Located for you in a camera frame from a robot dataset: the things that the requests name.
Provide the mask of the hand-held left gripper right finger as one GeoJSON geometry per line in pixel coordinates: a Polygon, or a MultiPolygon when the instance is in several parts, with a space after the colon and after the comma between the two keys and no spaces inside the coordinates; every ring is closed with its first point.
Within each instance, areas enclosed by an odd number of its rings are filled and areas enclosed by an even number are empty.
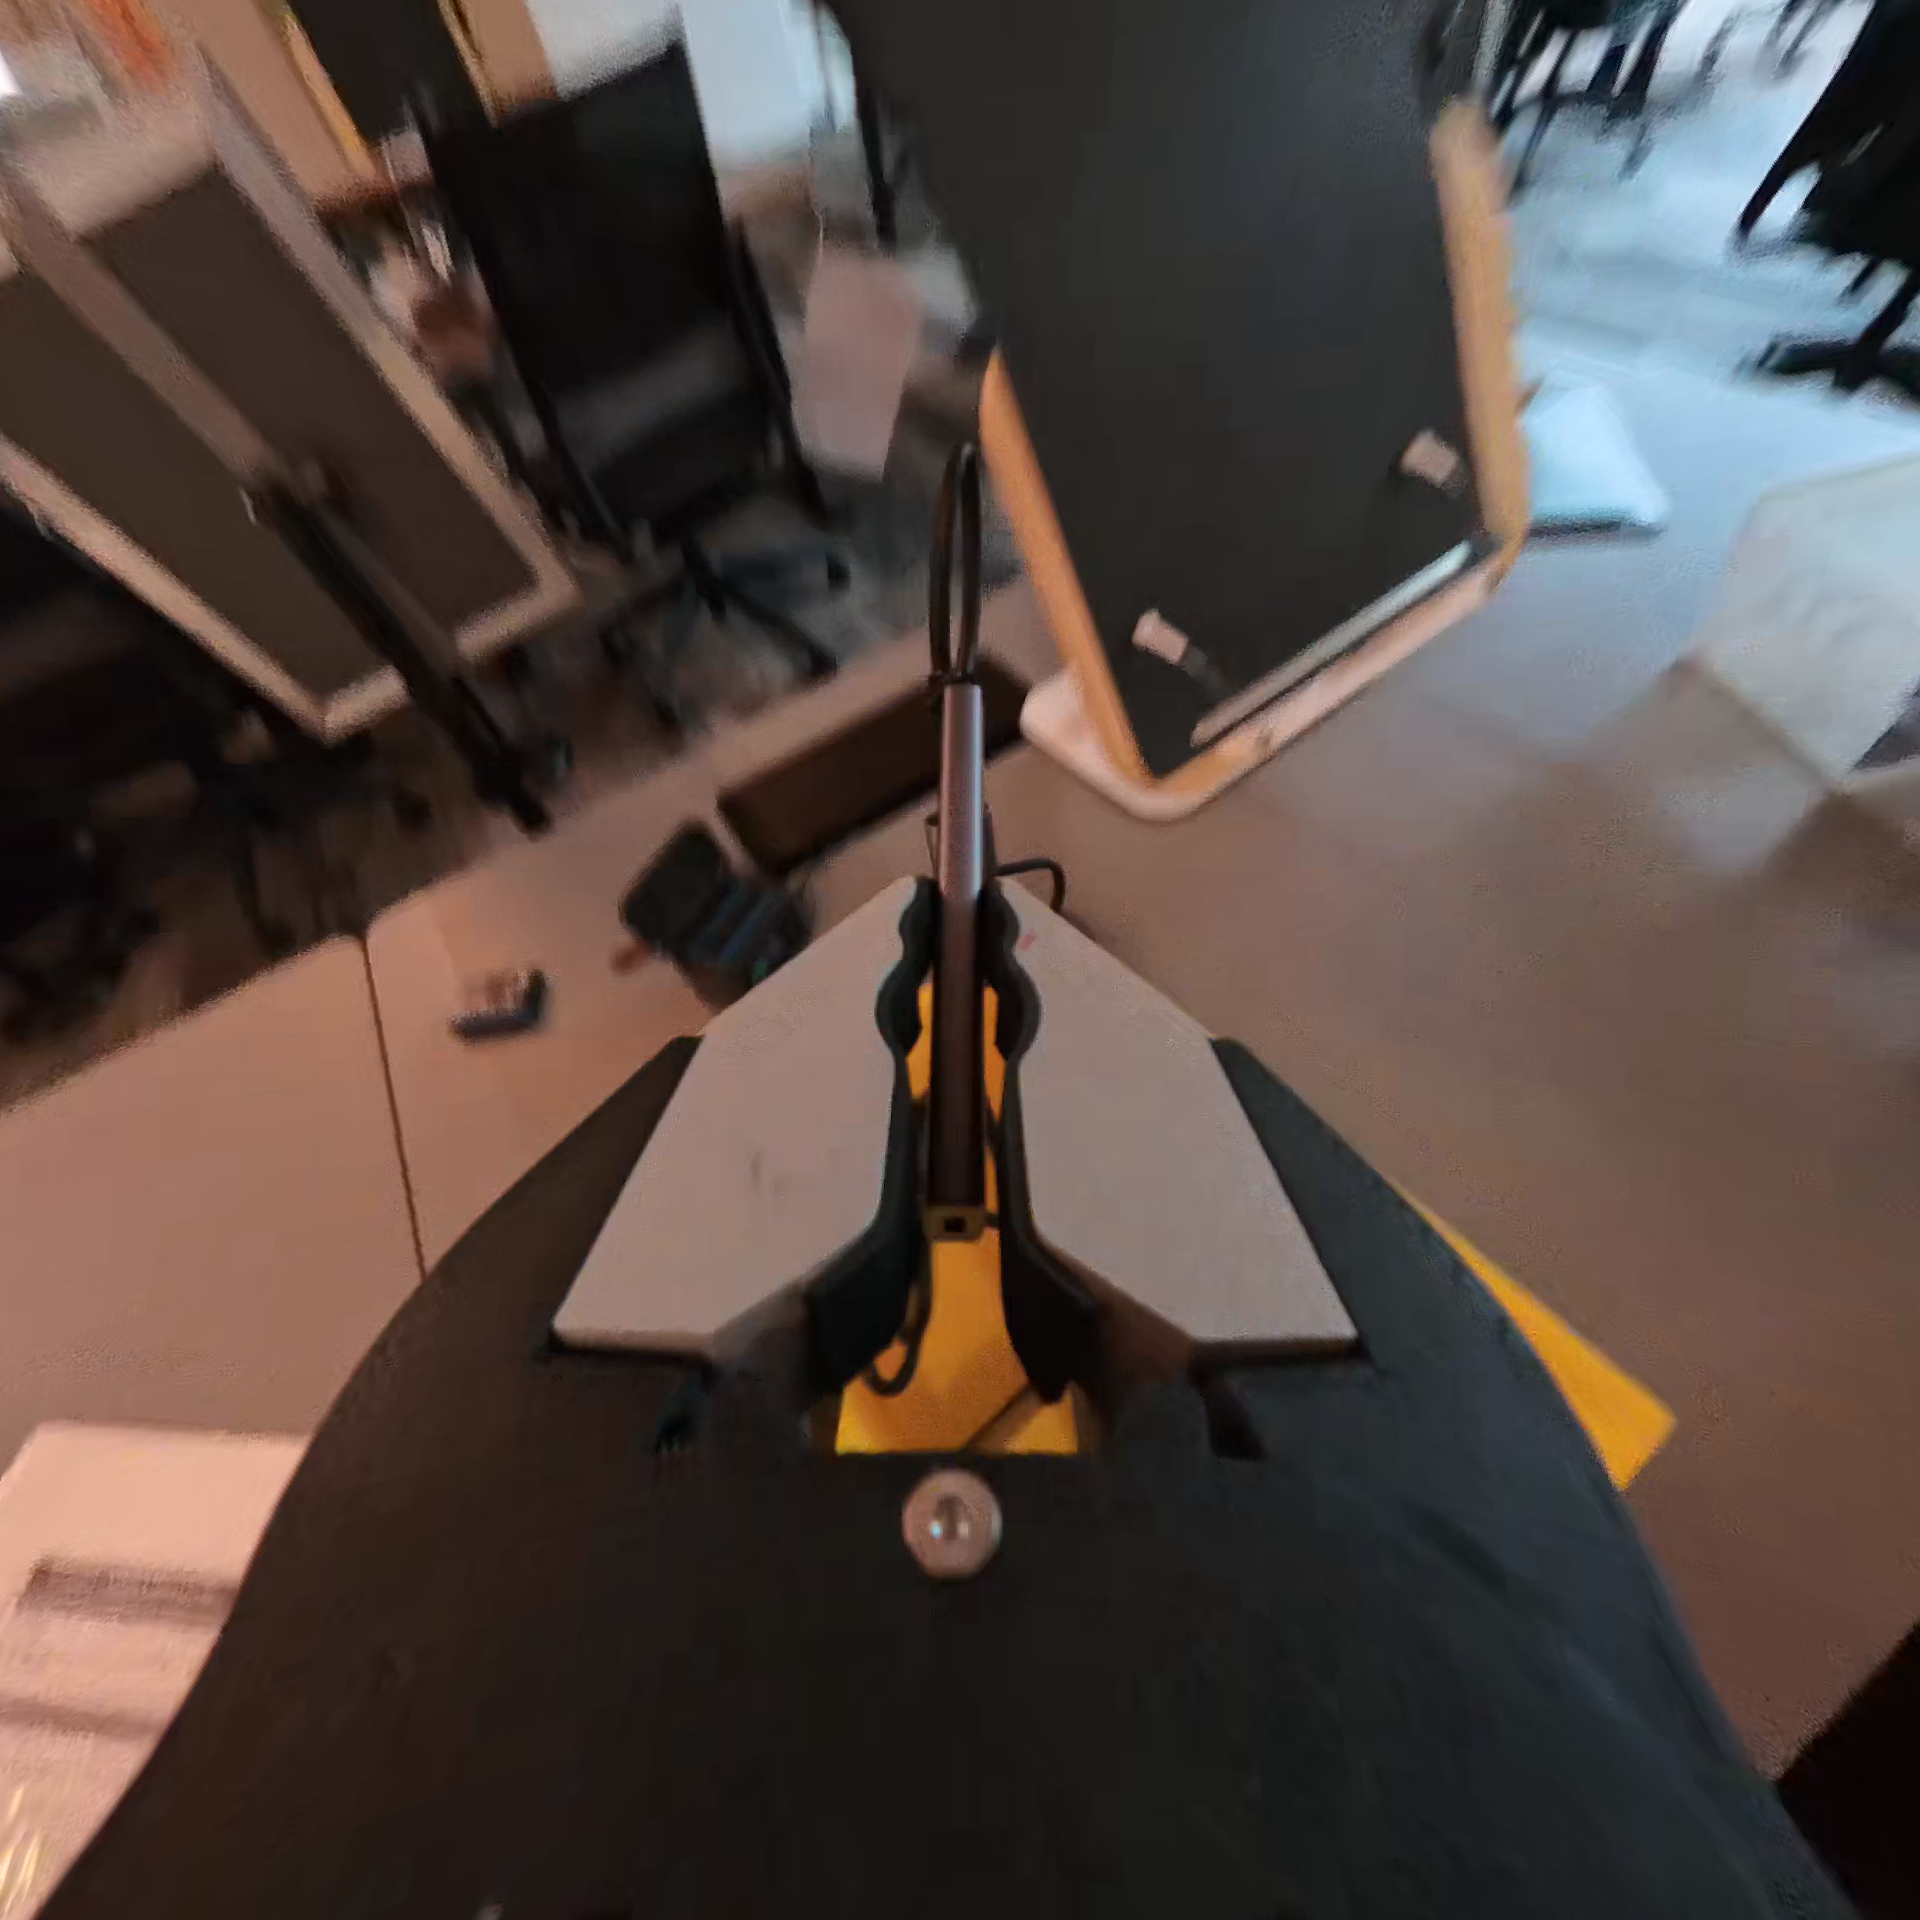
{"type": "Polygon", "coordinates": [[[1355,1354],[1213,1034],[1020,883],[982,936],[1002,1319],[1029,1384],[1116,1398],[1355,1354]]]}

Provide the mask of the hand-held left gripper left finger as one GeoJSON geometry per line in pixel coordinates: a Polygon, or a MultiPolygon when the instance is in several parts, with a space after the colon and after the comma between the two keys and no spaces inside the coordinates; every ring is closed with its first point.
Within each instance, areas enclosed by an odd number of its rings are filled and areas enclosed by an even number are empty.
{"type": "Polygon", "coordinates": [[[830,1392],[898,1341],[927,1252],[909,1060],[934,901],[895,883],[709,1022],[556,1344],[720,1370],[794,1328],[830,1392]]]}

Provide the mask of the black device with small display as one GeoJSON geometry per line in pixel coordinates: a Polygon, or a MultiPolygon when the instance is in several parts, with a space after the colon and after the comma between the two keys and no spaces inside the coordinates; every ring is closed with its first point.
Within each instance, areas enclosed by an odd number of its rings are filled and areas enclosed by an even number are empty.
{"type": "Polygon", "coordinates": [[[733,1007],[812,942],[805,901],[741,871],[705,822],[685,822],[627,889],[619,918],[713,1011],[733,1007]]]}

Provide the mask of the small blue black gadget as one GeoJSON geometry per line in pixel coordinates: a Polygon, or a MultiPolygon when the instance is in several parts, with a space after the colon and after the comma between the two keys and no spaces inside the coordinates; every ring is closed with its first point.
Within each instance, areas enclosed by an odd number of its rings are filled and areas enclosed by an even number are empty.
{"type": "Polygon", "coordinates": [[[542,969],[505,969],[471,974],[447,1017],[447,1030],[463,1045],[493,1045],[541,1030],[551,1007],[542,969]]]}

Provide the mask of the yellow plastic bin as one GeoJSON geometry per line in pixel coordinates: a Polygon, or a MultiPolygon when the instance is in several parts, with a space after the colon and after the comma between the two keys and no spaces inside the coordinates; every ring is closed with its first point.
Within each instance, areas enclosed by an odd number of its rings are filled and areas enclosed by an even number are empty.
{"type": "MultiPolygon", "coordinates": [[[[1611,1484],[1626,1491],[1666,1451],[1676,1416],[1652,1389],[1489,1261],[1435,1213],[1426,1224],[1501,1304],[1587,1432],[1611,1484]]],[[[932,1251],[925,1332],[900,1332],[843,1390],[839,1455],[1076,1456],[1094,1437],[1076,1394],[1057,1403],[1029,1380],[1001,1307],[999,1234],[932,1251]]]]}

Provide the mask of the dark box under desk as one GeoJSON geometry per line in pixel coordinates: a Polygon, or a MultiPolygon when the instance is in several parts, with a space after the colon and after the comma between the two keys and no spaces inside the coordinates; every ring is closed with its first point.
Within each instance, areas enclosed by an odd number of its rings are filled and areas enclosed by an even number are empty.
{"type": "Polygon", "coordinates": [[[748,861],[783,878],[931,805],[942,766],[945,699],[915,687],[722,786],[716,805],[748,861]]]}

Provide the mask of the white barcode paper label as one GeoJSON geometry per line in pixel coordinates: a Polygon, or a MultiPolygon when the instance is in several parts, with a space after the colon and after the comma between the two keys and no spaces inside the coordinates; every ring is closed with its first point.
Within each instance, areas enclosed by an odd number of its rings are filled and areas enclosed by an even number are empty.
{"type": "Polygon", "coordinates": [[[152,1757],[308,1444],[45,1423],[5,1466],[5,1916],[46,1907],[152,1757]]]}

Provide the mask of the white floor object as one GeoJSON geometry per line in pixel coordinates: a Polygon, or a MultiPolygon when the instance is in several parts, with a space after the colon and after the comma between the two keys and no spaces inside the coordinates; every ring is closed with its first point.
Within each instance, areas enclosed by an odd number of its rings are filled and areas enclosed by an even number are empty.
{"type": "Polygon", "coordinates": [[[1657,538],[1669,528],[1669,490],[1606,388],[1543,381],[1521,423],[1533,543],[1657,538]]]}

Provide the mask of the dark white-edged partition panel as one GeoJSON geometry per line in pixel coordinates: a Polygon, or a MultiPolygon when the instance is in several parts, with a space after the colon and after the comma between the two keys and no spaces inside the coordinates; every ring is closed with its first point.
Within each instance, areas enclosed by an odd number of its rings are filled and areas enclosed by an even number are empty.
{"type": "Polygon", "coordinates": [[[324,742],[411,702],[270,520],[329,510],[435,666],[579,613],[538,515],[227,85],[5,121],[5,494],[324,742]]]}

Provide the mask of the black wood-framed board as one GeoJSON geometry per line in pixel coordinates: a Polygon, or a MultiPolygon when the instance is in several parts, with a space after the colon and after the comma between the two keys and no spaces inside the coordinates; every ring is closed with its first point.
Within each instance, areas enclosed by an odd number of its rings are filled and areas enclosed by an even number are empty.
{"type": "Polygon", "coordinates": [[[1489,5],[828,13],[993,335],[1037,748],[1185,818],[1494,598],[1529,459],[1489,5]]]}

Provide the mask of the black office chair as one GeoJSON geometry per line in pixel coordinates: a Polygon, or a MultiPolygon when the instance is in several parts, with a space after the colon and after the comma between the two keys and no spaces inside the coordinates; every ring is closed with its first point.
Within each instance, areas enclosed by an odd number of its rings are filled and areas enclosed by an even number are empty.
{"type": "Polygon", "coordinates": [[[1757,376],[1820,376],[1838,394],[1884,388],[1919,402],[1919,355],[1899,335],[1919,300],[1919,7],[1876,2],[1825,90],[1740,208],[1735,246],[1746,251],[1763,216],[1798,177],[1815,182],[1792,239],[1829,259],[1857,261],[1865,285],[1900,278],[1850,339],[1769,343],[1757,376]]]}
{"type": "Polygon", "coordinates": [[[538,425],[563,525],[637,578],[622,615],[731,615],[801,679],[839,656],[783,589],[850,587],[773,306],[722,202],[682,34],[501,118],[425,109],[431,184],[538,425]]]}

